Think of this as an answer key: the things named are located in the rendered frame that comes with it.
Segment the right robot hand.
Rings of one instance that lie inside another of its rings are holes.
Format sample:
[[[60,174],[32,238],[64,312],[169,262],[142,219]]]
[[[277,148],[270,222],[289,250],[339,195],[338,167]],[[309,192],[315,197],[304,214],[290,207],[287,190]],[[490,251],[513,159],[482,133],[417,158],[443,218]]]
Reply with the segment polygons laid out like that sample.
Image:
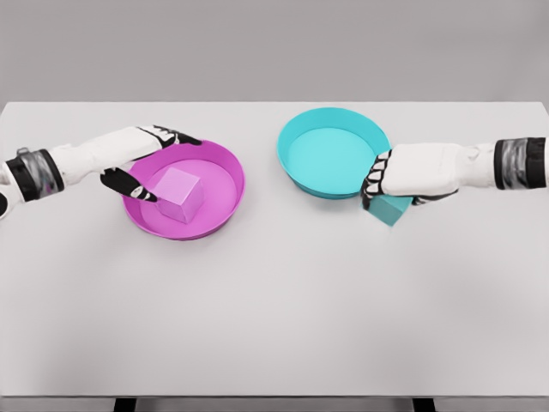
[[[462,147],[453,143],[415,143],[379,154],[360,189],[363,209],[382,195],[411,197],[414,205],[421,205],[456,194],[461,152]]]

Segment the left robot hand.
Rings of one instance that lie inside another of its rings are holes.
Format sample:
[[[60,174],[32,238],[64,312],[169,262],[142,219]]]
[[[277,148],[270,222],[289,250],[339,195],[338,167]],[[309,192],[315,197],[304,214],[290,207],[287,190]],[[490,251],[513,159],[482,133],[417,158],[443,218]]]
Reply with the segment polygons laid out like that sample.
[[[200,146],[202,141],[178,130],[152,124],[130,126],[96,137],[83,143],[78,150],[87,156],[90,170],[100,174],[104,186],[125,197],[155,203],[157,196],[123,166],[179,144]]]

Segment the cyan block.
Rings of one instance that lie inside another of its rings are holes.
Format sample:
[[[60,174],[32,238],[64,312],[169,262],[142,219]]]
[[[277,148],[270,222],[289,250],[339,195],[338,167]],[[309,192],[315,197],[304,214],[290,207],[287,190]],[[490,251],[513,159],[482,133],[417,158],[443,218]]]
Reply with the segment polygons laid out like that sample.
[[[389,227],[393,227],[411,206],[411,197],[389,195],[372,198],[368,212]]]

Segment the magenta block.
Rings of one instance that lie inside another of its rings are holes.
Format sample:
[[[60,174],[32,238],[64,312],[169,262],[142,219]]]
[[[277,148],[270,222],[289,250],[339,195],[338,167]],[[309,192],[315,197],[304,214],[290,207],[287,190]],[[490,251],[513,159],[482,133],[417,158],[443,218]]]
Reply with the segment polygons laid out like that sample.
[[[176,167],[167,168],[154,187],[159,212],[173,220],[189,224],[204,203],[202,180]]]

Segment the cyan plate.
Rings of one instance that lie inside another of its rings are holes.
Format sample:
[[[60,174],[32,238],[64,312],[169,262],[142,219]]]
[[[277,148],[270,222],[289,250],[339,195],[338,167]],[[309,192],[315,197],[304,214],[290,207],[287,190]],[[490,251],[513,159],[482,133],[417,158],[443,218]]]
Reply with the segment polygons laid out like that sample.
[[[357,196],[376,156],[390,149],[374,121],[339,107],[301,112],[282,128],[276,144],[279,162],[295,185],[327,199]]]

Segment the magenta plate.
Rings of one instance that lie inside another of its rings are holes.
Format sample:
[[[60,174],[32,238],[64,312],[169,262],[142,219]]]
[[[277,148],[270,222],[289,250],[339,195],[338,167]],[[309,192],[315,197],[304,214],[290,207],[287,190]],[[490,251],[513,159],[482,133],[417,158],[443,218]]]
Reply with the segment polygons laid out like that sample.
[[[154,186],[172,168],[200,179],[204,202],[194,218],[188,223],[177,221],[161,214],[155,203],[124,197],[128,217],[143,231],[166,239],[200,239],[219,230],[244,195],[245,174],[238,158],[215,142],[173,145],[137,161],[130,175],[158,194]]]

